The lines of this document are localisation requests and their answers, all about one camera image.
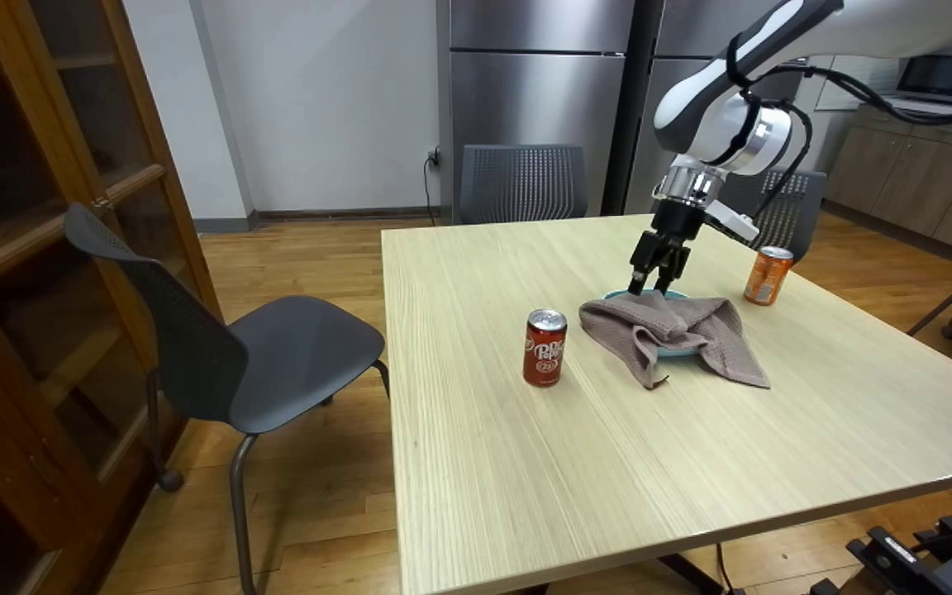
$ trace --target gray towel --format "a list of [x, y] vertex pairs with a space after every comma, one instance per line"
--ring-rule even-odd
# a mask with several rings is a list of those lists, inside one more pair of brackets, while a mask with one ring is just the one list
[[724, 296], [623, 293], [583, 303], [580, 316], [583, 329], [617, 355], [649, 390], [669, 380], [659, 359], [671, 355], [700, 355], [703, 368], [734, 384], [770, 385]]

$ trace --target wooden cabinet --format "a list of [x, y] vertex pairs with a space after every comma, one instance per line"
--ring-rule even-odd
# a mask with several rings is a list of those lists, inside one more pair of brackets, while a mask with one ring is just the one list
[[830, 203], [952, 245], [952, 124], [861, 109], [830, 176]]
[[218, 312], [121, 3], [0, 0], [0, 590], [89, 590], [153, 487], [157, 346], [71, 203]]

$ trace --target stainless steel refrigerator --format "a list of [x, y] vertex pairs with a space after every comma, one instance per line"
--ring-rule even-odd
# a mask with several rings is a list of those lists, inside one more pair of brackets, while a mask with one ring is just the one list
[[[665, 0], [653, 26], [653, 50], [645, 80], [645, 107], [631, 160], [616, 162], [616, 176], [627, 178], [626, 194], [608, 194], [605, 212], [649, 212], [651, 188], [669, 173], [673, 151], [665, 151], [651, 131], [662, 95], [713, 60], [734, 34], [756, 22], [780, 0]], [[775, 80], [756, 88], [765, 100], [789, 100], [799, 80]]]
[[580, 147], [585, 212], [603, 212], [631, 13], [636, 0], [438, 3], [447, 217], [477, 146]]

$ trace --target chair seat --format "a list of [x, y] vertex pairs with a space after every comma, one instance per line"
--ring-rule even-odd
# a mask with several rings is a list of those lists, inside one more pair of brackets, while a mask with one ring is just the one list
[[382, 350], [378, 327], [319, 296], [282, 296], [233, 324], [248, 369], [233, 426], [268, 433], [358, 380]]

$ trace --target red can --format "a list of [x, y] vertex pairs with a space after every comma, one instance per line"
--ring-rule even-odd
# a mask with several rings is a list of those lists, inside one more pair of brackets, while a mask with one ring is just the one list
[[765, 245], [752, 265], [743, 296], [753, 303], [775, 303], [787, 269], [795, 269], [795, 251]]
[[552, 312], [552, 307], [539, 307], [528, 314], [528, 340], [527, 340], [527, 355], [523, 355], [523, 380], [534, 384], [534, 385], [552, 385], [563, 380], [563, 368], [565, 368], [565, 334], [569, 334], [569, 316]]

